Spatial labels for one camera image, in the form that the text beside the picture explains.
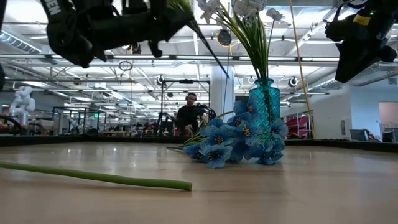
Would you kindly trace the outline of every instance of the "blue artificial flower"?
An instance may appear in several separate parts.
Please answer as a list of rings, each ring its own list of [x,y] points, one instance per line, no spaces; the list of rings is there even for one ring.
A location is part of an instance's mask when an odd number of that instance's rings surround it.
[[[223,121],[222,119],[215,118],[215,119],[212,119],[212,120],[208,123],[208,126],[209,126],[209,127],[214,126],[214,127],[219,128],[219,127],[221,127],[221,126],[224,125],[224,124],[225,124],[225,123],[224,123],[224,121]]]
[[[244,143],[244,141],[238,141],[233,146],[233,150],[231,152],[231,160],[233,162],[241,162],[243,159],[243,155],[247,153],[249,150],[248,146]]]
[[[274,142],[274,146],[272,147],[272,152],[281,152],[285,149],[285,141],[281,138],[271,137]]]
[[[275,138],[285,139],[287,133],[289,132],[286,124],[281,119],[276,119],[271,124],[271,134]]]
[[[263,155],[260,157],[256,163],[264,165],[273,165],[283,157],[281,151],[285,149],[285,142],[281,138],[272,137],[271,146],[266,149]]]
[[[223,168],[225,161],[231,158],[232,146],[209,146],[200,150],[207,160],[207,166],[211,169]]]
[[[251,158],[261,158],[265,151],[270,151],[273,147],[274,143],[270,141],[266,141],[264,144],[251,146],[249,150],[245,153],[244,158],[249,160]]]
[[[238,127],[233,128],[238,139],[242,139],[247,146],[254,146],[259,143],[258,135],[262,133],[259,126],[253,123],[242,122]]]
[[[228,120],[227,124],[230,126],[238,127],[244,121],[247,123],[251,123],[253,121],[251,113],[245,112],[242,114],[235,115]]]
[[[207,137],[200,143],[201,149],[205,149],[210,146],[228,146],[234,141],[234,133],[228,125],[222,125],[217,128],[216,126],[210,126],[200,131],[202,136]]]
[[[243,101],[235,101],[234,103],[234,112],[236,115],[240,115],[246,112],[249,112],[253,119],[260,119],[261,115],[259,113],[259,106],[256,102],[257,97],[255,95],[251,95],[248,98],[248,102],[245,103]]]
[[[200,144],[186,146],[182,151],[188,154],[193,160],[203,161],[203,155],[200,153]]]

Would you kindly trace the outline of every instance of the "vase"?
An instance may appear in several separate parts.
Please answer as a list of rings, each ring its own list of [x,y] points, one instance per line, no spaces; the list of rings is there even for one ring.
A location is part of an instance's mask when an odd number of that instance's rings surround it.
[[[255,125],[259,126],[264,132],[268,131],[272,122],[280,119],[280,90],[271,87],[272,79],[267,83],[256,80],[257,88],[250,90],[249,95],[256,97],[260,119],[255,120]]]

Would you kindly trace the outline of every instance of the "man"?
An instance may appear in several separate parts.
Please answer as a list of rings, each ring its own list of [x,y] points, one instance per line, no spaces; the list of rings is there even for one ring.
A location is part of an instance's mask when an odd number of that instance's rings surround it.
[[[177,113],[176,125],[180,130],[180,136],[187,135],[186,129],[191,126],[192,134],[195,134],[198,130],[198,111],[193,105],[197,100],[197,96],[194,93],[188,93],[185,97],[187,104],[181,107]]]

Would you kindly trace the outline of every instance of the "table surface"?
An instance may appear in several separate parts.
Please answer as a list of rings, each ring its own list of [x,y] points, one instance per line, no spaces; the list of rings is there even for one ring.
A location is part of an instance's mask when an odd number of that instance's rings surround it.
[[[161,144],[2,147],[2,161],[193,182],[149,189],[0,169],[5,223],[397,223],[395,154],[288,147],[280,164],[210,170]]]

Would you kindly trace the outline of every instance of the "black shirt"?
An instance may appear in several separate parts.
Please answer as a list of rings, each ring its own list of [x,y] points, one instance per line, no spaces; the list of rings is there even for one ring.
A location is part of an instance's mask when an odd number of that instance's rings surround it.
[[[184,125],[192,125],[193,131],[198,129],[198,110],[195,106],[183,106],[178,110],[177,119],[181,119]]]

